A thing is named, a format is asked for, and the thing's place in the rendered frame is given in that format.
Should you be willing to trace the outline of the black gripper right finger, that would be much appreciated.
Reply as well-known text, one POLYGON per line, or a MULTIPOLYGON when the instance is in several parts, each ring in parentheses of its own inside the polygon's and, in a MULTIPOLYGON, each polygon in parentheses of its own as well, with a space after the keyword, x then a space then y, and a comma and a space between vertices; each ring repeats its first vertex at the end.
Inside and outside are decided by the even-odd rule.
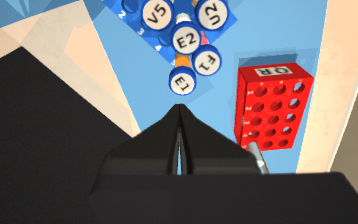
POLYGON ((199 120, 183 103, 180 116, 181 174, 262 174, 253 153, 199 120))

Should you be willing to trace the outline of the blue tube rack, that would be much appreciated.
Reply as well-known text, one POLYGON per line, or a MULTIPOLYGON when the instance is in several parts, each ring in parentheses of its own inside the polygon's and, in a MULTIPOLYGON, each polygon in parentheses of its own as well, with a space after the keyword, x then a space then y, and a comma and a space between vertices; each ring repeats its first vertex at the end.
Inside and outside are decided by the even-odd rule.
POLYGON ((145 0, 100 0, 110 10, 112 10, 120 19, 122 19, 131 29, 133 29, 142 39, 144 39, 153 49, 155 49, 164 59, 166 59, 173 67, 175 61, 175 51, 170 43, 170 34, 172 28, 176 24, 176 16, 181 13, 190 15, 191 20, 195 23, 202 32, 204 32, 212 44, 218 39, 226 30, 228 30, 237 20, 234 14, 230 11, 230 17, 223 28, 215 32, 209 32, 202 29, 194 15, 194 6, 192 0, 174 0, 175 16, 169 28, 164 31, 156 32, 148 29, 142 23, 140 16, 141 5, 145 0), (139 3, 139 4, 138 4, 139 3), (139 8, 138 8, 139 6, 139 8), (192 8, 193 7, 193 8, 192 8))

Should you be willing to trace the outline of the light blue mat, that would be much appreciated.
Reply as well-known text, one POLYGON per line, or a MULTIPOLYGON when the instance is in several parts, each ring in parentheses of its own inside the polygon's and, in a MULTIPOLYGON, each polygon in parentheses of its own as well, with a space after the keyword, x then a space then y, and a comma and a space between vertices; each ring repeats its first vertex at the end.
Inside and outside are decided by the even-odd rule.
MULTIPOLYGON (((0 0, 0 28, 79 0, 0 0)), ((238 67, 297 63, 316 79, 328 0, 225 0, 237 18, 213 42, 222 66, 196 74, 185 96, 169 88, 174 68, 100 0, 83 0, 140 131, 185 104, 201 121, 236 143, 238 67)), ((293 147, 261 151, 270 173, 295 173, 315 79, 293 147)))

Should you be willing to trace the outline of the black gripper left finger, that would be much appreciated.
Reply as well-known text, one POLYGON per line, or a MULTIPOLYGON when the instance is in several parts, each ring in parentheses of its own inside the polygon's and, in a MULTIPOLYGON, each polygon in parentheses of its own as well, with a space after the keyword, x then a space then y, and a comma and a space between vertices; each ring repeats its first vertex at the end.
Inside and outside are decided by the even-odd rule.
POLYGON ((174 104, 162 119, 107 153, 97 176, 105 171, 177 174, 178 157, 179 104, 174 104))

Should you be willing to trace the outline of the red rack with round wells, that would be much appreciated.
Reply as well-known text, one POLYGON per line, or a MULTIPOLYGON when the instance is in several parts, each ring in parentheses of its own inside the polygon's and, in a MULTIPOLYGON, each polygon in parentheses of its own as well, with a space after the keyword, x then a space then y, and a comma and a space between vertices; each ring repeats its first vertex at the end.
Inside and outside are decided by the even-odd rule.
POLYGON ((292 148, 313 80, 296 62, 238 67, 234 122, 237 144, 247 149, 249 143, 256 142, 261 151, 292 148), (299 82, 301 86, 294 90, 299 82), (290 105, 293 99, 297 101, 290 105), (289 114, 293 115, 287 119, 289 114))

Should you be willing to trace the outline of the orange tube with blue cap labelled u2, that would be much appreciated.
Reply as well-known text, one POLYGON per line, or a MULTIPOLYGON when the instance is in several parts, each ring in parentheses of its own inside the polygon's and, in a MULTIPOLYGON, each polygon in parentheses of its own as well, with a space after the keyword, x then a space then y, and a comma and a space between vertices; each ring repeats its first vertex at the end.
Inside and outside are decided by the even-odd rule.
POLYGON ((229 6, 225 0, 192 0, 198 25, 209 32, 220 30, 229 19, 229 6), (197 3, 197 4, 196 4, 197 3))

